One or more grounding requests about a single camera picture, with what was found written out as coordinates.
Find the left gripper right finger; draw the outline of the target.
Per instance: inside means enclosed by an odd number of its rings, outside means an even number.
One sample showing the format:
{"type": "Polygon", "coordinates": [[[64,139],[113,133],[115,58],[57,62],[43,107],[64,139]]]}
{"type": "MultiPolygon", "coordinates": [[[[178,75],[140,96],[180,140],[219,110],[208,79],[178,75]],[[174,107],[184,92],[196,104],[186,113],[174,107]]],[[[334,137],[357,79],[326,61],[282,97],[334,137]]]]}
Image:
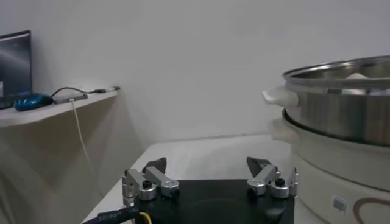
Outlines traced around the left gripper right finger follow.
{"type": "Polygon", "coordinates": [[[250,198],[262,197],[267,192],[272,198],[280,200],[298,196],[300,173],[296,168],[283,178],[280,169],[266,159],[248,156],[246,162],[252,174],[252,178],[246,181],[250,198]]]}

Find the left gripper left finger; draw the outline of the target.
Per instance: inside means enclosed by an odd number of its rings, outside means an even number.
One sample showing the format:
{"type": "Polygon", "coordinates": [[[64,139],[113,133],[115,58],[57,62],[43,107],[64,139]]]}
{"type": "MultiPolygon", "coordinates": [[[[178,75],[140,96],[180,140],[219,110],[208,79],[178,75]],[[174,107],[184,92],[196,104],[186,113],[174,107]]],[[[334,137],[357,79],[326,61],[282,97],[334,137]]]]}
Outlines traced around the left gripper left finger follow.
{"type": "Polygon", "coordinates": [[[133,206],[136,198],[152,201],[158,194],[163,198],[176,200],[180,195],[180,184],[165,175],[166,166],[167,158],[162,157],[149,161],[140,172],[136,169],[126,169],[121,178],[123,205],[133,206]]]}

